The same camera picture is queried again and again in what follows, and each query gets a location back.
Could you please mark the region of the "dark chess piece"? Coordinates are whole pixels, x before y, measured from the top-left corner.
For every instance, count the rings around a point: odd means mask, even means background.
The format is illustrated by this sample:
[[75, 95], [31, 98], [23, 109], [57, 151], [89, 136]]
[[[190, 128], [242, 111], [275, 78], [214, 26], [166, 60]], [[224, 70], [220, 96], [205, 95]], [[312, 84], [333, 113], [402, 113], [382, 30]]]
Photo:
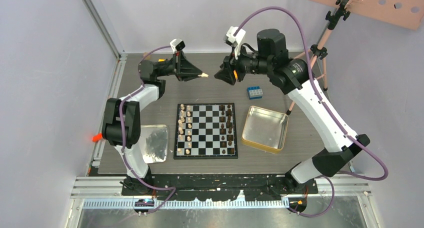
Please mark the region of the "dark chess piece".
[[232, 127], [232, 118], [230, 116], [227, 117], [226, 120], [226, 128], [231, 128]]

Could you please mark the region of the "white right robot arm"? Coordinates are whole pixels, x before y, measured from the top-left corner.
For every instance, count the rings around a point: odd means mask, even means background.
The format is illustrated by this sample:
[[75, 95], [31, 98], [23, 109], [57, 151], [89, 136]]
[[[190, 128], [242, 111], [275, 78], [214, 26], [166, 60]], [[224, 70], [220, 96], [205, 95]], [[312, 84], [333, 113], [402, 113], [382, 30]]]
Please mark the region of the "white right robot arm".
[[303, 111], [324, 143], [324, 149], [312, 158], [295, 165], [286, 174], [285, 186], [291, 193], [299, 193], [306, 182], [319, 176], [332, 177], [370, 144], [366, 134], [357, 134], [336, 112], [322, 93], [310, 70], [301, 58], [291, 58], [286, 37], [275, 28], [257, 33], [258, 49], [246, 53], [246, 32], [231, 26], [224, 41], [230, 45], [230, 55], [224, 57], [214, 75], [230, 85], [241, 82], [245, 75], [266, 75], [269, 81], [287, 95]]

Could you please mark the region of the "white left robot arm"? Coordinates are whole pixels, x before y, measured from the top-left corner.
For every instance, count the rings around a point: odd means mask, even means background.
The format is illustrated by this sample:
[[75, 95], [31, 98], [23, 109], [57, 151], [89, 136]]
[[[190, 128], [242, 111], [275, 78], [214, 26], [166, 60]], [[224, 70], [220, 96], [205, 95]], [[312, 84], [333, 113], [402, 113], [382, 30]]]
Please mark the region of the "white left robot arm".
[[146, 177], [150, 168], [134, 147], [141, 137], [141, 111], [165, 93], [163, 77], [175, 76], [180, 82], [208, 77], [187, 60], [185, 46], [182, 39], [175, 38], [164, 47], [172, 50], [172, 58], [151, 61], [144, 56], [137, 66], [140, 87], [121, 98], [109, 98], [105, 105], [102, 138], [119, 152], [127, 176], [136, 179], [134, 188], [141, 195], [148, 195], [154, 187], [153, 181]]

